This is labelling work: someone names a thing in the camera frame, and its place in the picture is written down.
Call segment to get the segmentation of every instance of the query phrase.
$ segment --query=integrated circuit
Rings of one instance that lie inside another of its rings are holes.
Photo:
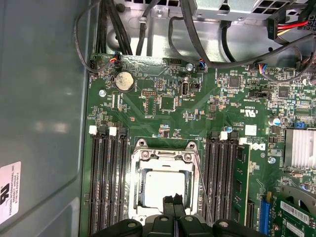
[[[239,78],[237,77],[230,77],[229,78],[229,82],[228,82],[228,87],[231,87],[231,88],[239,88]]]
[[[287,86],[280,86],[278,88],[278,97],[279,98],[288,98],[288,95],[289,95],[289,87]]]

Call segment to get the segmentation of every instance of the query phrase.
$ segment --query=heatsink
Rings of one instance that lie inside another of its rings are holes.
[[[290,130],[285,136],[284,164],[293,168],[316,168],[316,130]]]

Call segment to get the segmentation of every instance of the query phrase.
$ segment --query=sticker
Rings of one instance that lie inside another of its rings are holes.
[[[296,228],[293,226],[291,223],[287,222],[286,227],[292,231],[294,234],[296,234],[298,237],[304,237],[304,232],[301,231],[300,229]]]
[[[257,135],[257,125],[245,126],[245,136],[256,136],[256,135]]]
[[[18,213],[21,162],[0,168],[0,224]]]
[[[303,221],[305,224],[310,224],[310,218],[308,215],[305,215],[303,212],[295,209],[294,207],[286,204],[284,201],[281,201],[281,208],[286,212],[290,213],[292,216],[295,216],[297,219]]]

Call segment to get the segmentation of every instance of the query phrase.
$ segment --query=screw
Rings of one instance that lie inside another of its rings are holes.
[[[159,18],[162,17],[162,11],[161,11],[161,10],[158,10],[158,11],[157,11],[157,17],[159,17]]]
[[[228,223],[225,221],[221,221],[220,223],[218,223],[221,227],[227,228],[228,227]]]
[[[275,224],[275,223],[273,223],[273,224],[272,224],[272,230],[278,231],[278,225]]]
[[[149,152],[147,152],[147,151],[144,151],[144,152],[142,152],[142,159],[148,159],[149,158]]]
[[[186,69],[190,72],[190,71],[192,71],[193,70],[193,64],[192,63],[188,63],[187,65],[186,65]]]
[[[105,90],[100,90],[99,91],[99,96],[104,97],[107,94]]]
[[[276,159],[274,157],[269,157],[268,158],[268,163],[269,164],[274,164],[276,162]]]
[[[183,157],[184,161],[191,161],[192,160],[192,157],[190,154],[185,154],[184,157]]]
[[[186,221],[193,221],[193,217],[192,216],[186,216],[184,219]]]

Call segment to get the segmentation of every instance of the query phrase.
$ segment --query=black cable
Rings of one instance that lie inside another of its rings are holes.
[[[113,12],[112,12],[112,10],[110,8],[110,5],[107,4],[107,7],[108,7],[109,17],[111,19],[114,32],[116,34],[116,39],[118,40],[119,48],[120,48],[122,54],[127,54],[126,44],[125,44],[125,42],[123,40],[123,37],[122,37],[122,35],[120,33],[119,26],[117,25],[117,22],[116,22],[116,20],[114,18]]]
[[[273,83],[285,83],[285,82],[291,82],[291,81],[294,81],[294,80],[297,80],[299,78],[301,78],[301,76],[309,69],[309,67],[313,64],[313,59],[314,59],[314,56],[315,56],[315,53],[316,51],[314,51],[311,55],[311,59],[310,61],[308,62],[308,64],[305,66],[305,68],[298,74],[296,75],[295,77],[292,77],[290,79],[286,79],[286,80],[278,80],[278,79],[275,79],[275,78],[271,78],[270,76],[268,76],[267,74],[264,74],[262,73],[262,77],[273,82]]]
[[[108,28],[108,11],[104,1],[101,3],[101,33],[100,33],[100,51],[101,53],[107,53],[107,28]]]
[[[183,19],[182,17],[173,17],[173,20],[182,20],[182,19]],[[177,49],[174,47],[174,45],[172,43],[171,36],[172,36],[172,31],[169,30],[168,41],[169,41],[170,48],[175,54],[179,55],[180,53],[177,51]],[[314,38],[315,38],[314,34],[309,34],[309,35],[304,36],[302,38],[299,38],[299,39],[297,39],[297,40],[295,40],[293,42],[290,42],[287,45],[284,45],[284,46],[282,46],[280,48],[277,48],[274,51],[271,51],[271,52],[268,52],[268,53],[265,53],[263,55],[260,55],[260,56],[257,56],[257,57],[253,57],[253,58],[250,58],[250,59],[238,61],[238,62],[221,63],[221,62],[210,62],[209,61],[209,64],[208,64],[204,58],[202,58],[202,59],[205,61],[207,66],[210,67],[210,68],[229,69],[229,68],[233,68],[233,67],[240,67],[242,65],[249,65],[249,64],[253,64],[255,62],[264,61],[264,60],[266,60],[266,59],[268,59],[270,57],[273,57],[273,56],[275,56],[275,55],[287,50],[288,48],[291,48],[294,45],[313,40]]]
[[[284,39],[282,36],[278,36],[274,42],[280,44],[280,45],[287,45],[289,43],[289,41],[287,41],[286,39]],[[299,48],[297,46],[293,46],[291,47],[291,49],[295,52],[296,57],[298,58],[298,60],[301,62],[303,60],[303,56],[301,51],[299,50]]]
[[[314,34],[309,34],[307,36],[304,36],[300,39],[297,39],[297,40],[295,40],[295,41],[293,41],[285,46],[282,46],[274,51],[271,51],[269,53],[266,53],[266,54],[263,54],[263,55],[260,55],[260,56],[254,57],[254,58],[242,60],[239,62],[232,62],[232,63],[211,62],[209,60],[209,58],[207,57],[207,55],[202,47],[202,44],[199,40],[196,28],[195,28],[194,23],[193,23],[189,2],[186,0],[180,0],[180,6],[181,6],[183,18],[184,18],[184,21],[186,23],[186,27],[188,29],[189,36],[190,36],[190,39],[191,39],[193,46],[196,49],[196,51],[198,52],[198,54],[201,56],[201,58],[205,61],[207,66],[211,67],[211,68],[228,69],[228,68],[239,67],[242,65],[248,65],[248,64],[253,64],[255,62],[264,61],[264,60],[266,60],[272,56],[275,56],[275,55],[279,54],[280,52],[292,47],[293,45],[307,42],[307,41],[313,40],[315,38]]]
[[[93,73],[99,73],[102,72],[104,69],[106,69],[110,65],[110,61],[107,62],[105,65],[103,65],[100,69],[93,69],[87,65],[85,62],[82,52],[80,50],[80,45],[79,45],[79,39],[78,39],[78,22],[82,16],[90,11],[92,8],[94,8],[97,4],[99,4],[101,0],[96,0],[94,3],[90,4],[86,10],[84,10],[82,13],[79,14],[79,16],[75,19],[75,25],[74,25],[74,38],[75,38],[75,45],[76,45],[76,51],[79,57],[79,60],[81,61],[82,65],[89,71]]]
[[[231,21],[221,21],[220,28],[222,29],[222,46],[228,60],[236,62],[236,59],[232,56],[227,44],[227,29],[231,26],[231,24]]]
[[[175,58],[179,58],[179,59],[182,59],[182,60],[184,60],[186,62],[198,65],[199,64],[198,60],[194,60],[192,58],[188,58],[188,57],[183,56],[181,53],[179,53],[179,51],[174,46],[174,44],[172,42],[172,33],[173,33],[173,21],[175,21],[175,20],[177,20],[177,21],[183,20],[183,17],[174,16],[174,17],[171,17],[171,19],[169,21],[168,42],[169,42],[169,46],[170,46],[172,52],[176,55]]]
[[[119,13],[117,11],[117,9],[115,8],[115,4],[114,4],[114,0],[108,0],[108,6],[109,6],[109,12],[111,11],[112,12],[112,17],[113,17],[113,20],[111,18],[111,21],[112,23],[116,23],[117,26],[118,26],[118,30],[120,31],[120,34],[121,34],[121,37],[123,39],[123,42],[125,43],[125,47],[126,47],[126,50],[127,50],[127,54],[128,55],[133,55],[133,52],[132,52],[132,49],[130,47],[130,44],[129,44],[129,40],[128,40],[128,36],[127,36],[127,33],[126,33],[126,30],[125,30],[125,27],[119,17]]]
[[[143,13],[143,17],[148,17],[151,10],[156,6],[160,0],[152,0],[150,4],[147,6],[146,10]],[[145,34],[146,34],[146,24],[140,23],[140,29],[139,29],[139,40],[136,48],[136,55],[140,56],[142,54],[142,49],[144,45],[145,40]]]

